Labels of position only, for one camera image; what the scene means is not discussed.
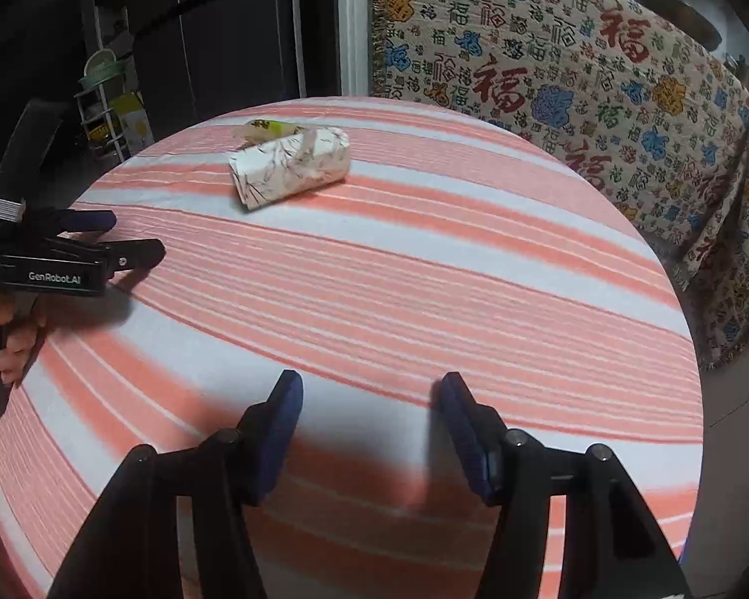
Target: table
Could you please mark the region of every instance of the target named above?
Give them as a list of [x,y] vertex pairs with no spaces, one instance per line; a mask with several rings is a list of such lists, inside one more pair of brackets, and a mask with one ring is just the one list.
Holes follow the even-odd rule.
[[[227,152],[260,117],[344,128],[345,183],[244,213]],[[517,136],[383,99],[274,103],[156,143],[78,206],[168,254],[58,305],[0,421],[0,535],[34,597],[128,449],[235,425],[285,367],[304,411],[276,491],[245,511],[272,599],[473,596],[496,512],[428,410],[450,370],[546,446],[609,443],[682,550],[702,414],[677,297],[629,221]]]

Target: floral patterned package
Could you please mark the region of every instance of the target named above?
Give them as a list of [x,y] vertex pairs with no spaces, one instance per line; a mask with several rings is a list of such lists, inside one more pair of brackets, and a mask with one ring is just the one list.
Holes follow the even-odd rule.
[[[301,128],[272,123],[277,123],[278,127],[251,127],[276,135],[285,127],[300,132],[253,143],[230,158],[236,189],[248,211],[336,182],[349,173],[350,141],[340,128]],[[252,141],[261,136],[261,133],[256,134]]]
[[688,290],[703,366],[749,341],[749,92],[631,0],[373,0],[374,94],[434,103],[586,179]]

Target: striped tablecloth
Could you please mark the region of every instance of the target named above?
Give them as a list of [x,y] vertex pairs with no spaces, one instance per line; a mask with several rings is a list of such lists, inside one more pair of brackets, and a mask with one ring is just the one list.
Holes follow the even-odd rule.
[[[256,117],[344,128],[345,183],[244,213],[227,151]],[[450,370],[546,446],[609,443],[681,550],[702,414],[677,298],[629,221],[517,136],[381,99],[275,103],[156,143],[79,206],[168,253],[62,302],[0,421],[0,534],[33,596],[128,449],[235,425],[284,367],[304,411],[277,490],[245,511],[272,599],[473,596],[497,514],[428,410]]]

